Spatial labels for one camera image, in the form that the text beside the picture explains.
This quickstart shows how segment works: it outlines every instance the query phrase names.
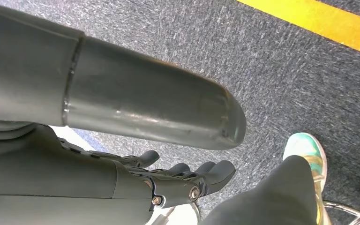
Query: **metal bolt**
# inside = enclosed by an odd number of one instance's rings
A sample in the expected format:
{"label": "metal bolt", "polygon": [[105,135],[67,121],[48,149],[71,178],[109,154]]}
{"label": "metal bolt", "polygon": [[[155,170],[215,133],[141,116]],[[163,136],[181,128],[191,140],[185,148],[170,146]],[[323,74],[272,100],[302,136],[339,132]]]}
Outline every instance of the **metal bolt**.
{"label": "metal bolt", "polygon": [[193,186],[190,190],[190,200],[195,202],[199,198],[199,188],[197,186]]}
{"label": "metal bolt", "polygon": [[154,204],[154,205],[159,205],[161,202],[162,202],[162,198],[159,196],[154,196],[152,198],[152,204]]}

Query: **robotic prosthetic hand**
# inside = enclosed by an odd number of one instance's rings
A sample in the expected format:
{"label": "robotic prosthetic hand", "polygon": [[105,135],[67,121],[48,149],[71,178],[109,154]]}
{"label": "robotic prosthetic hand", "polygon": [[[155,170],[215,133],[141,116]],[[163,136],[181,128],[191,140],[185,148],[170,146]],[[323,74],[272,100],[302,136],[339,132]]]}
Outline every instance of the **robotic prosthetic hand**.
{"label": "robotic prosthetic hand", "polygon": [[0,6],[0,225],[142,225],[222,189],[228,161],[148,171],[159,156],[84,151],[44,125],[224,150],[245,115],[221,86]]}

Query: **green and white sneaker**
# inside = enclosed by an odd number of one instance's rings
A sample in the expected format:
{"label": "green and white sneaker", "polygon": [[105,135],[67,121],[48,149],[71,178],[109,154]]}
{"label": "green and white sneaker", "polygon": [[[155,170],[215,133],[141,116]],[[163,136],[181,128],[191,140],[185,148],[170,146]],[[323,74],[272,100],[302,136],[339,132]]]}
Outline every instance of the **green and white sneaker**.
{"label": "green and white sneaker", "polygon": [[301,156],[308,161],[313,172],[314,182],[320,182],[322,191],[328,174],[328,163],[319,141],[308,133],[293,134],[286,144],[283,160],[294,155]]}
{"label": "green and white sneaker", "polygon": [[289,137],[285,147],[285,160],[289,156],[301,156],[310,164],[315,184],[315,196],[317,201],[317,224],[330,225],[328,213],[323,206],[322,190],[325,186],[328,173],[326,155],[319,141],[307,133],[296,133]]}

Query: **leg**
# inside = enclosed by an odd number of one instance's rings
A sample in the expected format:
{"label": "leg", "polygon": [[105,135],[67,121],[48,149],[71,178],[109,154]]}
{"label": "leg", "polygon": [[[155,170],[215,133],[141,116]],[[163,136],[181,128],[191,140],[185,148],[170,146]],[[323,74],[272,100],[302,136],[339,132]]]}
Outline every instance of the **leg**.
{"label": "leg", "polygon": [[316,215],[310,166],[291,156],[255,189],[217,206],[201,225],[316,225]]}
{"label": "leg", "polygon": [[284,161],[251,191],[216,207],[201,225],[330,225],[321,191],[326,156],[310,134],[292,135]]}

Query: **yellow floor marking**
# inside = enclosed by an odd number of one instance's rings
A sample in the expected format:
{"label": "yellow floor marking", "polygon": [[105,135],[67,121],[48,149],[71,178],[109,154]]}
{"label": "yellow floor marking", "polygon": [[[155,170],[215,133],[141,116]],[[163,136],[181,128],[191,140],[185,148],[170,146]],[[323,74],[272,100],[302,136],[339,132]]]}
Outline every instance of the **yellow floor marking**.
{"label": "yellow floor marking", "polygon": [[360,16],[316,0],[238,0],[360,51]]}

